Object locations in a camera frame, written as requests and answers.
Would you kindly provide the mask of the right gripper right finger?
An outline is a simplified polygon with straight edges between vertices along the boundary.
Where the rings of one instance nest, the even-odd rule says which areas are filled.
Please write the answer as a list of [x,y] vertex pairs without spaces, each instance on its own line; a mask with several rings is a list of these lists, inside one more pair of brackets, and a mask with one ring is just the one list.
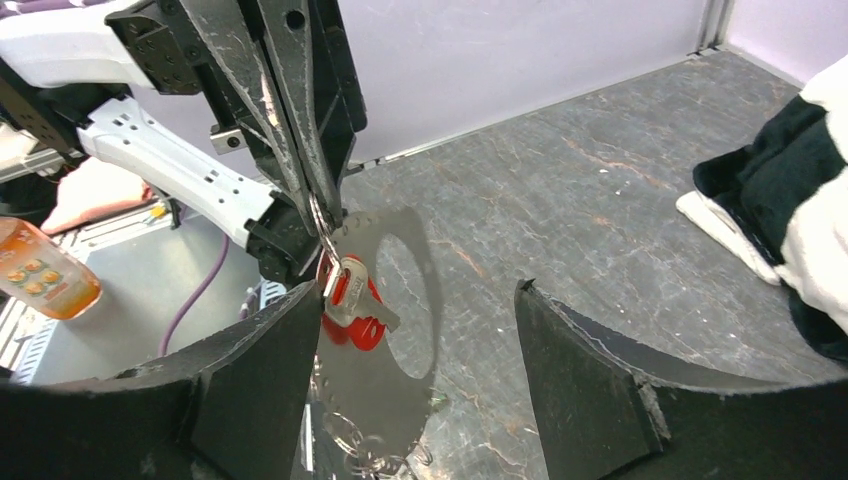
[[520,281],[515,317],[553,479],[843,479],[847,383],[694,364]]

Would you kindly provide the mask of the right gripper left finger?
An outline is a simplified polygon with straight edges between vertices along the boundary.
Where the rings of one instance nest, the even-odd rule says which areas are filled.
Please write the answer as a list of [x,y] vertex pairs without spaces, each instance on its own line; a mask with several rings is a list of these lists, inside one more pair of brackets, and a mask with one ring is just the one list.
[[5,479],[286,479],[323,312],[316,284],[115,377],[1,387]]

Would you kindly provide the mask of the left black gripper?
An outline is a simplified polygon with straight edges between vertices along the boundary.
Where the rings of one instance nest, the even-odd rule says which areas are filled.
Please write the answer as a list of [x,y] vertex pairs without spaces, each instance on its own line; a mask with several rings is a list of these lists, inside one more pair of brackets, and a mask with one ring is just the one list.
[[201,146],[219,156],[270,149],[257,168],[287,195],[306,230],[316,230],[318,215],[336,226],[342,210],[331,171],[346,170],[367,125],[339,6],[258,7],[267,61],[236,1],[135,1],[105,23],[160,94],[205,98],[213,117]]

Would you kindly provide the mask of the large metal keyring plate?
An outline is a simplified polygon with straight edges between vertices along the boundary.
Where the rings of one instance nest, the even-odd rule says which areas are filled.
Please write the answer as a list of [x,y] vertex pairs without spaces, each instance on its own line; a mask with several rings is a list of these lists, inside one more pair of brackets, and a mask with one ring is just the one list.
[[[332,260],[359,257],[377,288],[377,256],[387,237],[405,246],[422,276],[431,315],[431,351],[436,353],[444,298],[423,222],[414,209],[349,214],[327,236],[323,255]],[[345,466],[354,476],[392,476],[406,467],[431,414],[435,368],[430,366],[421,377],[409,375],[388,344],[389,335],[401,329],[399,317],[400,326],[367,352],[350,343],[334,344],[321,319],[314,384],[325,406],[324,427],[345,453]]]

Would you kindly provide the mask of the red tag key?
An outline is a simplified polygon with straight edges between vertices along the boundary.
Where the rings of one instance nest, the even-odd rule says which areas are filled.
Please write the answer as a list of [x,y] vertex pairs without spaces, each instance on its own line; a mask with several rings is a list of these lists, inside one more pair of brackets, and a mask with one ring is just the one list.
[[400,326],[400,317],[380,297],[367,266],[355,255],[332,260],[325,253],[318,280],[323,288],[322,326],[337,345],[372,351],[384,335]]

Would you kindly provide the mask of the green tag key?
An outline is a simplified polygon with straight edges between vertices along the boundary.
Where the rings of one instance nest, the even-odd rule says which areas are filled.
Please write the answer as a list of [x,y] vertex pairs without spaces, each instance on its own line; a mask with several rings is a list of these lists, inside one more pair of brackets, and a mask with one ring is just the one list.
[[430,411],[432,414],[438,413],[450,405],[450,398],[447,394],[434,390],[429,399]]

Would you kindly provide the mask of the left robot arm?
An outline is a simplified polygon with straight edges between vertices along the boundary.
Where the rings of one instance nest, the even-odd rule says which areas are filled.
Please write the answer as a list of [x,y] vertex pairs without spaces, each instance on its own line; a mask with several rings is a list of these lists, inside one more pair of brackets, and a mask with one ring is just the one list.
[[[247,179],[133,96],[204,96]],[[334,1],[5,1],[1,106],[62,155],[124,168],[295,285],[338,261],[340,185],[366,107]]]

